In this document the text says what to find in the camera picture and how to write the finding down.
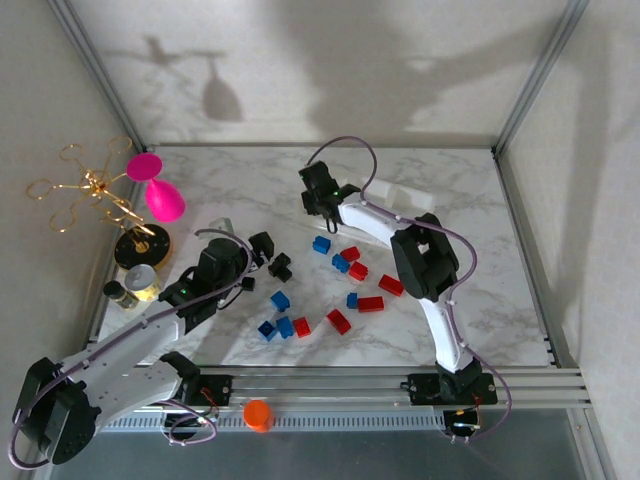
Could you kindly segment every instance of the marble surface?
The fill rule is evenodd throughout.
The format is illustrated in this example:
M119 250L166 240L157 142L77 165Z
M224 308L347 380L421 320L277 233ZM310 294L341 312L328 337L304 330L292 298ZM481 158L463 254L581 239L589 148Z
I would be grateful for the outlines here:
M243 238L266 230L276 254L292 259L293 278L286 284L269 276L265 268L255 274L256 289L243 293L235 304L201 324L188 336L154 352L152 361L169 350L187 355L199 365L316 365L414 366L435 361L435 349L426 319L415 299L406 293L393 297L377 282L384 273L395 275L390 250L332 236L329 256L314 252L313 238L322 234L311 217L301 215L298 177L311 148L288 147L161 147L165 162L159 178L177 185L186 201L185 216L167 227L174 242L171 261L160 272L165 282L198 261L205 240L193 232L220 217L231 218ZM443 225L465 235L476 247L476 274L456 292L456 317L470 344L487 361L499 366L546 366L548 356L527 285L516 238L488 150L379 149L378 178L428 192ZM334 148L321 155L335 178L358 181L368 175L366 151ZM152 218L144 202L138 211ZM370 274L359 284L331 266L331 255L357 244ZM452 241L466 271L470 255ZM306 316L312 334L267 343L257 327L275 321L269 297L282 290L291 300L286 315ZM359 314L348 310L346 295L379 295L384 312ZM100 338L122 326L144 305L125 314L112 302ZM340 308L352 330L340 336L325 315Z

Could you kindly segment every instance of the small bottle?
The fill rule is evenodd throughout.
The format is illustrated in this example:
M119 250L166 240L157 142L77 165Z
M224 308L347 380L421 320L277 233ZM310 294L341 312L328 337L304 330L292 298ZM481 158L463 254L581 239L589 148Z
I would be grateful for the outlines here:
M138 299L136 296L120 285L120 282L117 280L111 280L110 282L105 283L102 293L125 310L131 310L138 305Z

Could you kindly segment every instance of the blue cube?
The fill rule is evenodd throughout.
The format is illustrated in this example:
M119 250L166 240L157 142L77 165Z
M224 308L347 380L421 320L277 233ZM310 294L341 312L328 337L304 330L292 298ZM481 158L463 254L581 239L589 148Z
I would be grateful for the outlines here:
M273 303L273 306L276 307L279 312L284 312L291 306L291 303L289 303L289 299L287 298L287 296L280 290L273 294L273 296L271 297L271 303Z
M276 333L278 333L278 330L271 322L264 322L258 327L258 331L267 339L267 342L271 341L271 339L276 336Z
M349 270L349 262L347 262L344 257L338 253L336 253L331 259L331 265L336 267L342 273L347 273L347 270Z
M358 294L357 293L350 293L349 295L347 295L347 308L358 308Z
M326 255L327 253L329 253L330 248L331 248L331 240L329 240L328 238L324 238L318 235L316 239L313 241L313 249L316 252L322 253L323 255Z
M276 320L276 325L278 325L278 330L280 330L280 335L282 338L288 338L293 335L293 324L289 317L282 317Z

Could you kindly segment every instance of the purple cable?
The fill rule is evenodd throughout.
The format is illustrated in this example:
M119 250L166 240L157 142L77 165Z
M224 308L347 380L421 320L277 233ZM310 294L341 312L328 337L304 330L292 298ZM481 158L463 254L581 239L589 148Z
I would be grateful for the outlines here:
M203 228L203 229L197 230L195 232L195 235L198 236L201 233L218 233L220 235L224 235L226 237L229 237L231 240L236 242L247 253L247 266L245 267L244 271L240 274L240 276L236 280L234 280L231 284L229 284L229 285L227 285L225 287L219 288L218 290L215 290L213 292L210 292L210 293L207 293L205 295L202 295L202 296L200 296L198 298L194 298L193 300L190 300L190 301L185 302L185 303L183 303L181 305L178 305L177 307L168 308L168 309L166 309L166 310L164 310L162 312L158 312L155 315L152 315L147 319L147 323L148 324L153 323L156 320L160 320L161 318L164 318L167 315L171 315L172 313L175 313L175 312L177 312L179 310L182 310L183 308L188 308L188 307L190 307L192 305L195 305L196 303L203 302L205 300L210 299L211 297L215 297L216 295L219 295L219 294L221 294L223 292L226 292L227 290L233 288L235 285L237 285L239 282L241 282L242 279L244 277L246 277L247 274L249 273L249 270L251 269L251 263L252 263L251 262L252 253L251 253L251 249L245 243L244 240L242 240L241 238L237 237L233 233L225 232L224 230L218 230L216 228ZM100 355L102 355L105 352L107 352L108 350L112 349L115 345L117 345L118 343L123 341L125 338L130 337L132 334L134 334L135 332L140 330L142 327L144 327L144 324L142 322L136 323L131 328L129 328L128 330L122 332L116 338L111 340L109 343L103 345L98 350L96 350L91 355L89 355L89 357L87 357L87 361L88 362L95 361L97 358L100 357ZM55 387L60 385L63 381L65 381L67 378L69 378L71 375L73 375L74 373L76 373L78 370L80 370L83 367L84 367L84 363L83 362L77 363L77 364L73 365L72 367L69 367L68 370L66 370L64 373L62 373L58 377L56 377L52 382L50 382L47 385L45 385L42 388L42 390L40 390L36 394L36 396L33 397L33 399L27 404L27 406L19 411L18 417L16 418L15 423L11 427L11 433L9 435L9 445L8 445L8 448L7 448L7 454L9 456L9 460L11 461L11 463L15 467L17 467L17 468L19 468L21 470L35 470L35 469L40 468L40 467L46 465L47 463L49 463L49 460L41 460L41 461L39 461L37 463L26 463L26 462L23 462L22 460L20 460L18 458L18 455L16 454L16 439L18 437L18 432L20 432L20 427L22 427L22 424L25 422L25 420L31 414L31 411L33 410L33 407L35 407L37 405L37 403L40 400L42 400L42 398L47 393L49 393L51 390L53 390ZM180 406L181 408L183 407L182 404L180 404L179 402L176 402L176 403L178 403L178 406ZM193 410L193 412L196 414L196 416L198 416L198 417L200 416L197 412L195 412L195 410Z
M178 443L178 444L182 445L183 447L186 447L187 445L194 445L196 443L208 442L209 440L213 440L214 438L216 438L216 436L218 435L218 427L216 427L216 424L213 421L211 421L210 418L208 418L208 417L206 417L204 415L200 415L193 408L185 405L184 403L178 402L177 400L164 400L164 401L158 402L158 403L163 403L165 405L172 405L174 407L179 407L179 408L182 408L183 410L186 410L187 412L189 412L187 415L179 418L178 421L171 426L171 430L169 430L169 434L167 435L167 437L169 438L169 441L174 442L174 443ZM178 425L183 424L187 420L191 420L192 418L201 418L201 419L203 419L211 427L211 430L212 430L211 435L209 435L208 437L204 437L204 438L198 438L196 440L176 440L174 438L174 436L173 436L173 432L175 431L176 427Z
M371 203L369 200L367 200L367 198L365 196L365 191L367 190L369 185L371 185L371 182L373 182L373 179L375 178L376 174L378 173L378 157L377 157L375 151L373 150L373 147L366 140L363 140L362 138L356 137L356 136L353 136L353 135L344 135L344 136L341 136L341 137L336 137L336 138L334 138L332 140L329 140L329 141L323 143L313 153L313 155L311 155L311 158L309 158L309 161L306 163L306 165L310 165L311 162L313 162L315 160L315 158L318 156L318 154L320 154L320 152L322 152L325 148L327 148L330 145L333 145L336 142L342 141L342 140L354 140L354 141L360 143L362 146L364 146L369 151L369 153L371 154L371 158L373 160L373 169L371 171L371 176L365 182L365 184L362 186L362 189L360 190L360 199L362 200L363 205L366 205L367 207L369 207L371 210L377 212L378 214L380 214L382 216L385 216L385 217L388 217L391 220L395 220L398 223L408 223L410 225L418 225L419 227L426 228L428 230L433 230L434 232L444 233L445 235L453 237L456 240L458 240L459 242L461 242L465 247L467 247L467 249L471 253L471 266L469 267L469 270L456 283L454 283L451 286L451 288L447 291L447 294L446 294L446 297L445 297L445 310L447 312L447 315L449 316L449 323L451 325L451 329L453 331L453 335L454 335L454 337L456 339L456 342L462 348L464 348L467 352L469 352L469 354L471 356L476 358L487 370L489 370L500 381L500 383L504 387L505 393L507 395L507 409L506 409L504 415L502 416L502 418L500 418L500 420L495 425L493 425L489 430L487 430L485 432L482 432L482 433L480 433L478 435L474 435L473 437L470 438L470 440L475 441L475 440L479 440L479 439L481 439L483 437L486 437L489 434L493 433L498 427L500 427L506 421L506 419L509 417L509 415L511 414L511 403L512 403L511 390L509 389L509 386L507 385L507 382L504 380L502 375L500 375L500 373L498 373L498 371L494 367L492 367L480 355L478 355L474 350L472 350L471 347L469 347L466 344L466 342L462 338L462 335L460 335L460 331L458 330L458 325L456 323L455 316L453 314L453 301L452 301L453 292L460 285L462 285L464 282L469 280L471 275L473 275L473 273L476 271L476 268L478 267L478 253L476 252L476 249L473 247L473 245L471 245L471 242L469 242L469 240L464 238L459 233L454 232L453 230L449 230L448 228L444 228L444 227L439 227L437 225L432 225L430 223L421 222L419 220L414 220L413 218L407 218L407 217L398 216L395 213L393 213L391 210L387 210L387 209L385 209L383 207L380 207L379 205L375 205L374 203Z

